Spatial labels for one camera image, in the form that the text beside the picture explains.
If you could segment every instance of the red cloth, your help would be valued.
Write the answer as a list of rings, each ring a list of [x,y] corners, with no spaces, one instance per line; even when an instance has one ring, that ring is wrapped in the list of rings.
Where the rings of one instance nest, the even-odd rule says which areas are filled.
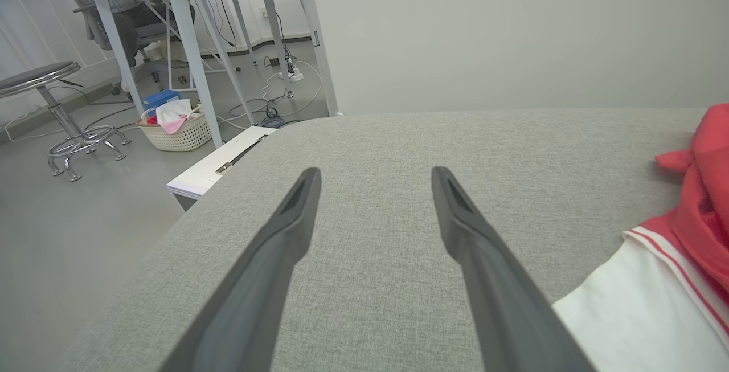
[[[632,232],[646,239],[653,237],[653,247],[679,266],[687,283],[729,334],[729,104],[708,109],[690,149],[669,152],[656,160],[662,170],[683,175],[681,201],[676,209],[646,221],[641,227],[667,240],[700,273],[726,308],[719,308],[721,302],[717,305],[717,300],[707,298],[710,292],[704,293],[707,291],[697,286],[702,284],[700,279],[692,281],[686,268],[680,268],[673,259],[680,261],[680,257],[670,257],[671,253],[664,251],[668,248],[661,249],[661,240],[655,234],[641,231],[641,227]]]

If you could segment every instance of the person's leg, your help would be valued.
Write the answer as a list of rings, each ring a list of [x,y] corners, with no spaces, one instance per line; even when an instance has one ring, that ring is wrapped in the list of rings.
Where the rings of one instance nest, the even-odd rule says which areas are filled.
[[[139,6],[136,6],[134,9],[129,9],[127,11],[124,11],[125,14],[131,17],[131,19],[134,21],[135,27],[141,27],[146,26],[148,24],[156,24],[160,23],[157,16],[154,16],[154,13],[149,10],[148,7],[146,7],[146,4],[141,4]]]
[[[157,12],[159,12],[159,16],[166,17],[165,15],[167,14],[167,5],[164,5],[164,4],[154,5],[154,8],[156,9]],[[192,5],[190,5],[190,16],[193,17],[193,22],[195,22],[195,8]],[[175,12],[174,11],[170,11],[170,21],[171,22],[175,21]]]
[[[134,56],[136,56],[137,51],[137,34],[134,19],[125,12],[114,13],[113,15],[120,39],[122,39],[122,47],[124,48],[127,62],[129,63],[129,67],[133,68],[135,66]]]

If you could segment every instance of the power strip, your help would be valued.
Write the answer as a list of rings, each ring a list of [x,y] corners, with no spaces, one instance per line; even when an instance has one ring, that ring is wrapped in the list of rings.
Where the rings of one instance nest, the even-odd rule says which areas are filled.
[[[279,77],[279,79],[283,80],[284,76],[281,75],[281,72],[279,71],[276,73],[276,76]],[[295,83],[297,81],[301,81],[304,79],[303,73],[299,70],[299,68],[294,67],[294,73],[289,73],[289,80],[291,80],[292,83]]]

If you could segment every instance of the laundry basket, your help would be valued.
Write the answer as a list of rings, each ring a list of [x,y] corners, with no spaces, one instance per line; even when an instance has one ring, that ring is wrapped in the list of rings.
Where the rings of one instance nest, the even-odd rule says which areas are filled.
[[[136,123],[136,126],[140,130],[144,131],[144,135],[149,141],[157,148],[166,152],[189,152],[197,149],[199,146],[210,141],[213,136],[210,133],[210,126],[200,107],[192,110],[187,115],[187,120],[182,123],[180,129],[176,133],[167,133],[164,128],[161,128],[158,124],[147,124],[148,113],[151,112],[149,109],[144,112]],[[199,112],[200,115],[196,118],[190,118],[190,116]]]

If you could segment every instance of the gray upholstered bench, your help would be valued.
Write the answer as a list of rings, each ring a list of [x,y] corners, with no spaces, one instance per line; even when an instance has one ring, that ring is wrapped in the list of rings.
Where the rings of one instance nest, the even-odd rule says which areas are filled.
[[[272,370],[482,370],[430,169],[453,170],[550,301],[672,208],[654,154],[688,146],[705,109],[333,117],[269,136],[180,218],[66,352],[62,370],[157,370],[307,167],[322,190]]]

